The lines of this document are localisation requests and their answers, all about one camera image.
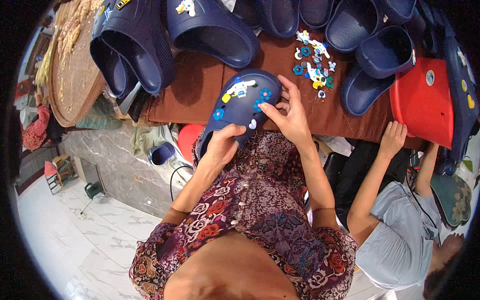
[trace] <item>woman's right hand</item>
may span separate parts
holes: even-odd
[[[280,102],[273,107],[264,102],[260,104],[260,108],[278,126],[283,135],[301,150],[312,143],[312,134],[300,100],[300,91],[284,76],[279,75],[278,80],[282,83],[282,97],[288,103]],[[287,111],[287,116],[282,115],[276,108]]]

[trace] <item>red plastic stool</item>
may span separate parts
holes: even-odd
[[[419,57],[390,88],[390,105],[410,137],[452,149],[454,115],[448,82],[445,60]]]
[[[179,132],[179,148],[183,157],[193,163],[192,160],[192,144],[197,140],[200,132],[204,128],[203,125],[188,124]]]

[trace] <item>floral dress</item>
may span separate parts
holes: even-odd
[[[194,166],[202,135],[193,146]],[[138,242],[132,283],[145,299],[163,299],[165,283],[186,259],[235,229],[269,254],[300,299],[343,299],[357,244],[341,231],[312,229],[305,192],[296,147],[280,132],[254,133],[179,226],[160,223]]]

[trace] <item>brown tablecloth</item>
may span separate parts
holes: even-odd
[[[323,33],[310,33],[311,39],[323,41]],[[320,99],[318,91],[312,87],[312,81],[303,76],[296,76],[293,67],[300,64],[294,54],[296,48],[304,45],[290,39],[276,39],[264,32],[258,36],[261,51],[257,59],[248,68],[258,68],[274,75],[283,75],[294,82],[300,89],[302,103],[312,133],[335,135],[347,138],[380,142],[387,123],[393,120],[390,109],[390,97],[384,93],[361,117],[350,115],[340,104],[340,87],[354,63],[353,57],[329,50],[330,59],[323,56],[322,66],[328,67],[328,61],[336,62],[333,74],[334,88],[324,87],[326,97]],[[313,65],[312,56],[304,58]],[[206,124],[220,91],[235,70],[219,60],[205,54],[181,52],[176,58],[177,76],[164,94],[152,102],[148,119],[157,122],[175,122]],[[264,129],[277,130],[278,127],[267,121]],[[405,147],[417,149],[421,139],[407,139]]]

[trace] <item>child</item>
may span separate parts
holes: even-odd
[[[359,245],[357,265],[376,286],[399,290],[437,277],[461,248],[463,235],[440,246],[440,214],[430,188],[438,145],[423,157],[415,190],[393,181],[377,195],[391,159],[403,147],[406,125],[389,122],[380,149],[347,216]]]

